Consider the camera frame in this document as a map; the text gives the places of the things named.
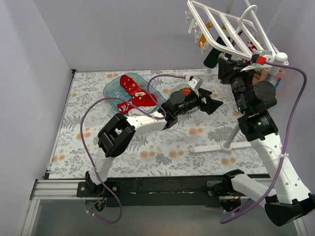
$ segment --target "gray wall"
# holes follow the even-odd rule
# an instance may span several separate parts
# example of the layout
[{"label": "gray wall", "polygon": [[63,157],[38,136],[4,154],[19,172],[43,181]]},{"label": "gray wall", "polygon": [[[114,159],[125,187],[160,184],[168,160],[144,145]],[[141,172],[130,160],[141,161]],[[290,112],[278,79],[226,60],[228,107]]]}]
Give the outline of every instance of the gray wall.
[{"label": "gray wall", "polygon": [[0,1],[0,235],[22,231],[49,162],[71,71],[32,0]]},{"label": "gray wall", "polygon": [[[287,152],[297,173],[313,193],[315,193],[314,9],[313,0],[283,1],[268,28],[270,39],[278,45],[279,50],[288,54],[290,65],[305,70],[309,77],[292,122]],[[278,104],[272,112],[282,140],[288,116],[303,80],[299,73],[289,70],[285,73],[277,89]],[[304,222],[309,235],[315,235],[315,212],[304,217]]]},{"label": "gray wall", "polygon": [[[72,69],[201,68],[205,56],[187,33],[187,0],[34,0]],[[225,11],[227,0],[200,0]],[[267,27],[281,0],[251,0]],[[242,0],[232,14],[241,16]]]}]

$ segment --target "wire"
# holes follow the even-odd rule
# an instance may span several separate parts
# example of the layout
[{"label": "wire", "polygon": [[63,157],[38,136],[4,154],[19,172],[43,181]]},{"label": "wire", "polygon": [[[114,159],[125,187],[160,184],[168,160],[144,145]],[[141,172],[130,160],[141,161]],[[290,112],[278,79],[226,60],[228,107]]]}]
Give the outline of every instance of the wire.
[{"label": "wire", "polygon": [[92,214],[93,216],[96,216],[96,217],[102,219],[103,221],[105,221],[105,222],[107,222],[107,223],[109,223],[109,224],[114,224],[114,223],[118,222],[118,221],[121,219],[122,214],[123,214],[123,206],[122,206],[122,203],[120,202],[119,198],[117,197],[117,195],[102,181],[102,179],[100,178],[100,176],[99,176],[99,174],[98,174],[98,172],[97,172],[95,163],[94,163],[94,161],[93,161],[93,159],[92,159],[92,156],[91,156],[91,154],[90,154],[90,152],[89,152],[89,150],[88,150],[88,147],[87,147],[87,145],[86,145],[86,143],[85,143],[85,141],[84,141],[84,137],[83,137],[83,123],[84,123],[84,120],[85,120],[87,114],[90,112],[90,110],[91,110],[96,104],[98,104],[98,103],[101,102],[101,101],[108,100],[108,99],[118,99],[118,100],[121,100],[121,101],[123,101],[123,102],[126,102],[127,104],[133,106],[134,108],[136,108],[137,110],[139,110],[140,112],[142,112],[143,114],[145,114],[145,115],[147,115],[147,116],[149,116],[149,117],[151,117],[151,118],[154,118],[154,119],[165,119],[165,118],[166,118],[166,111],[163,109],[162,106],[160,106],[160,105],[158,104],[158,102],[155,101],[155,99],[151,96],[150,91],[149,91],[149,86],[150,86],[151,81],[152,81],[153,79],[157,78],[157,77],[160,77],[160,76],[168,76],[168,77],[174,77],[174,78],[180,78],[180,79],[184,79],[185,77],[184,77],[184,76],[177,76],[177,75],[170,75],[170,74],[161,74],[161,75],[156,75],[156,76],[154,76],[152,79],[149,80],[148,86],[147,86],[148,94],[149,94],[150,98],[152,98],[152,100],[156,103],[156,105],[157,105],[158,107],[160,107],[161,110],[163,111],[164,116],[163,116],[162,118],[161,118],[161,117],[152,116],[152,115],[150,115],[149,113],[147,113],[147,112],[141,110],[140,108],[136,107],[136,106],[133,105],[131,102],[128,102],[127,100],[122,99],[122,98],[119,98],[119,97],[106,97],[106,98],[102,98],[102,99],[96,101],[95,103],[93,103],[93,104],[87,109],[87,111],[84,113],[84,115],[83,115],[83,117],[82,117],[81,124],[80,124],[80,135],[81,135],[81,140],[82,140],[84,149],[85,149],[85,151],[87,152],[87,154],[88,154],[88,156],[89,156],[89,159],[90,159],[90,161],[91,161],[91,163],[92,163],[92,166],[93,166],[93,169],[94,169],[94,171],[95,171],[96,177],[97,177],[98,180],[101,182],[101,184],[104,186],[104,188],[107,189],[108,192],[110,192],[110,193],[114,196],[114,198],[115,198],[115,199],[117,200],[117,202],[118,202],[119,209],[120,209],[119,216],[118,216],[118,218],[117,218],[116,220],[108,220],[108,219],[104,218],[103,216],[101,216],[101,215],[99,215],[99,214],[97,214],[97,213],[92,213],[92,212],[89,212],[89,211],[87,211],[87,213],[90,213],[90,214]]},{"label": "wire", "polygon": [[[271,66],[276,66],[276,67],[287,68],[287,69],[291,69],[291,70],[296,70],[296,71],[300,72],[303,75],[303,84],[302,84],[301,90],[300,90],[299,94],[297,95],[297,98],[296,98],[296,100],[294,102],[294,105],[293,105],[293,108],[292,108],[292,111],[291,111],[291,114],[289,116],[289,119],[288,119],[288,122],[287,122],[287,126],[286,126],[285,138],[284,138],[284,143],[283,143],[283,147],[282,147],[282,151],[281,151],[281,154],[284,155],[286,147],[287,147],[287,142],[288,142],[288,138],[289,138],[289,132],[290,132],[290,127],[291,127],[293,115],[294,115],[295,109],[297,107],[297,104],[298,104],[298,102],[299,102],[299,100],[300,100],[300,98],[302,96],[302,93],[303,93],[303,91],[305,89],[305,86],[306,86],[306,83],[307,83],[307,75],[302,69],[297,68],[297,67],[293,67],[293,66],[289,66],[289,65],[277,64],[277,63],[268,62],[268,61],[266,61],[265,64],[271,65]],[[247,204],[247,205],[249,205],[247,208],[245,208],[244,210],[242,210],[241,212],[239,212],[237,214],[234,214],[231,217],[231,215],[234,212],[238,211],[241,208],[242,205],[240,205],[239,207],[237,207],[234,210],[230,211],[226,216],[224,216],[221,219],[220,223],[221,224],[226,224],[228,222],[231,222],[232,220],[235,220],[235,219],[241,217],[242,215],[244,215],[247,212],[249,212],[252,209],[254,209],[257,205],[259,205],[268,196],[268,194],[271,192],[271,190],[275,186],[276,181],[277,181],[277,179],[278,179],[278,177],[280,175],[280,171],[282,169],[283,162],[284,162],[284,158],[283,157],[279,158],[279,166],[277,168],[277,171],[275,173],[274,178],[271,181],[271,184],[270,184],[269,188],[267,189],[267,191],[254,204]]]}]

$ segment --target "red christmas stocking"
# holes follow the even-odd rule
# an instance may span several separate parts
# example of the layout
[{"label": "red christmas stocking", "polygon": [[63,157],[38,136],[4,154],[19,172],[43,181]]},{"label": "red christmas stocking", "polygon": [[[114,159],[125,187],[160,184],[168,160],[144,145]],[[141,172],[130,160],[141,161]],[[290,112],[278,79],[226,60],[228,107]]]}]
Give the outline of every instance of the red christmas stocking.
[{"label": "red christmas stocking", "polygon": [[129,76],[122,75],[120,78],[120,86],[123,87],[127,93],[133,97],[141,97],[148,94]]},{"label": "red christmas stocking", "polygon": [[[157,98],[155,97],[155,95],[153,93],[151,93],[151,95],[154,98],[154,100],[156,101]],[[149,106],[155,106],[156,105],[156,103],[150,98],[150,96],[148,94],[141,96],[141,97],[134,97],[134,98],[130,99],[128,102],[131,102],[136,107],[141,107],[141,106],[149,107]],[[122,114],[126,114],[128,111],[130,111],[132,108],[134,108],[133,106],[129,105],[126,102],[122,102],[122,103],[117,104],[117,107]]]}]

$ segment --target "floral tablecloth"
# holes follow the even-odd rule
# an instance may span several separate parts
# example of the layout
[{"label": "floral tablecloth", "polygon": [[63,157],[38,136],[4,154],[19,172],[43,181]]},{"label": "floral tablecloth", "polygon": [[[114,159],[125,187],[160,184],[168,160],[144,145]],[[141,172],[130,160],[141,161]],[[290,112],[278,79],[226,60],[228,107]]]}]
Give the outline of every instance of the floral tablecloth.
[{"label": "floral tablecloth", "polygon": [[[113,72],[78,72],[73,78],[62,128],[55,149],[49,178],[83,178],[92,168],[80,137],[80,120],[84,112],[103,98],[103,88],[116,77],[133,72],[149,80],[159,74],[185,74],[201,70],[139,70]],[[183,84],[181,79],[159,77],[154,86],[168,98],[170,90]],[[109,177],[196,176],[221,175],[241,169],[247,174],[267,173],[253,148],[222,152],[191,154],[189,147],[206,146],[226,140],[239,115],[230,86],[221,85],[217,76],[204,79],[202,88],[211,90],[212,97],[224,104],[212,115],[197,111],[179,116],[178,124],[164,131],[152,131],[133,137],[127,150],[115,158]],[[98,131],[115,114],[106,101],[91,110],[85,119],[84,137],[95,158]],[[240,133],[236,142],[245,141]]]}]

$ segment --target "purple cable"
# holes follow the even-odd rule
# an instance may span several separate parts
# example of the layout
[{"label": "purple cable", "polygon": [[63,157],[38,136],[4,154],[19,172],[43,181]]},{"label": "purple cable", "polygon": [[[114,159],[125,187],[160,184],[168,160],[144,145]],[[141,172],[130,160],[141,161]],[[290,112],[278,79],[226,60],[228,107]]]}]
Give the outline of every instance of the purple cable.
[{"label": "purple cable", "polygon": [[140,112],[142,112],[143,114],[145,114],[145,115],[147,115],[147,116],[149,116],[149,117],[151,117],[151,118],[154,118],[154,119],[165,119],[165,118],[166,118],[166,111],[163,109],[162,106],[160,106],[160,105],[153,99],[153,97],[151,96],[150,91],[149,91],[149,85],[150,85],[151,81],[152,81],[153,79],[159,77],[159,76],[169,76],[169,77],[180,78],[180,79],[184,79],[185,77],[184,77],[184,76],[169,75],[169,74],[162,74],[162,75],[154,76],[152,79],[149,80],[148,86],[147,86],[148,94],[149,94],[150,98],[152,98],[152,100],[156,103],[156,105],[157,105],[158,107],[160,107],[161,110],[163,111],[163,113],[164,113],[164,116],[163,116],[163,117],[155,117],[155,116],[152,116],[152,115],[150,115],[149,113],[147,113],[147,112],[141,110],[140,108],[136,107],[136,106],[133,105],[131,102],[128,102],[127,100],[122,99],[122,98],[119,98],[119,97],[106,97],[106,98],[102,98],[102,99],[96,101],[95,103],[92,104],[92,106],[90,106],[90,107],[87,109],[87,111],[84,113],[84,115],[83,115],[83,117],[82,117],[81,124],[80,124],[80,135],[81,135],[81,140],[82,140],[84,149],[85,149],[85,151],[87,152],[87,154],[88,154],[88,156],[89,156],[89,159],[90,159],[90,161],[91,161],[91,163],[92,163],[93,169],[95,170],[95,173],[96,173],[96,176],[97,176],[98,180],[99,180],[99,181],[101,182],[101,184],[114,196],[114,198],[115,198],[115,199],[117,200],[117,202],[118,202],[119,209],[120,209],[120,213],[119,213],[118,218],[117,218],[116,220],[113,220],[113,221],[112,221],[112,220],[108,220],[108,219],[104,218],[103,216],[101,216],[101,215],[99,215],[99,214],[97,214],[97,213],[91,213],[91,212],[90,212],[90,213],[91,213],[91,214],[94,214],[94,216],[96,216],[96,217],[102,219],[103,221],[105,221],[105,222],[107,222],[107,223],[109,223],[109,224],[114,224],[114,223],[118,222],[118,221],[121,219],[122,214],[123,214],[123,206],[122,206],[122,203],[120,202],[119,198],[117,197],[117,195],[102,181],[102,179],[100,178],[99,174],[98,174],[97,171],[96,171],[95,163],[94,163],[94,161],[93,161],[93,159],[92,159],[92,156],[91,156],[91,154],[90,154],[90,152],[89,152],[89,150],[88,150],[88,147],[87,147],[87,145],[86,145],[86,143],[85,143],[85,141],[84,141],[84,137],[83,137],[83,123],[84,123],[85,117],[87,116],[87,114],[90,112],[90,110],[91,110],[97,103],[99,103],[99,102],[101,102],[101,101],[108,100],[108,99],[118,99],[118,100],[121,100],[121,101],[126,102],[127,104],[133,106],[134,108],[136,108],[137,110],[139,110]]},{"label": "purple cable", "polygon": [[[301,87],[301,90],[294,102],[294,105],[293,105],[293,108],[292,108],[292,111],[291,111],[291,114],[289,116],[289,120],[287,122],[287,126],[286,126],[286,132],[285,132],[285,138],[284,138],[284,143],[283,143],[283,147],[282,147],[282,151],[281,151],[281,154],[285,154],[285,150],[286,150],[286,146],[287,146],[287,142],[288,142],[288,138],[289,138],[289,132],[290,132],[290,127],[291,127],[291,122],[292,122],[292,118],[293,118],[293,115],[294,115],[294,112],[295,112],[295,109],[296,109],[296,106],[302,96],[302,93],[305,89],[305,86],[306,86],[306,82],[307,82],[307,75],[306,73],[301,70],[300,68],[297,68],[297,67],[293,67],[293,66],[288,66],[288,65],[282,65],[282,64],[277,64],[277,63],[273,63],[273,62],[268,62],[266,61],[265,64],[267,65],[271,65],[271,66],[276,66],[276,67],[282,67],[282,68],[287,68],[287,69],[291,69],[291,70],[296,70],[298,72],[300,72],[302,75],[303,75],[303,84],[302,84],[302,87]],[[284,158],[280,158],[279,159],[279,166],[277,168],[277,171],[276,171],[276,174],[273,178],[273,180],[271,181],[271,184],[269,186],[269,188],[267,189],[267,191],[254,203],[254,204],[247,204],[246,205],[250,205],[249,207],[247,208],[243,208],[242,212],[239,212],[237,214],[234,214],[232,217],[231,215],[236,212],[237,210],[239,210],[241,208],[242,205],[240,205],[239,207],[235,208],[234,210],[232,210],[231,212],[229,212],[226,216],[224,216],[222,218],[222,220],[220,221],[221,224],[226,224],[228,222],[231,222],[232,220],[235,220],[239,217],[241,217],[242,215],[246,214],[247,212],[251,211],[252,209],[254,209],[257,205],[259,205],[267,196],[268,194],[271,192],[271,190],[273,189],[273,187],[275,186],[276,184],[276,181],[279,177],[279,174],[280,174],[280,171],[281,171],[281,168],[282,168],[282,165],[283,165],[283,162],[284,162]]]}]

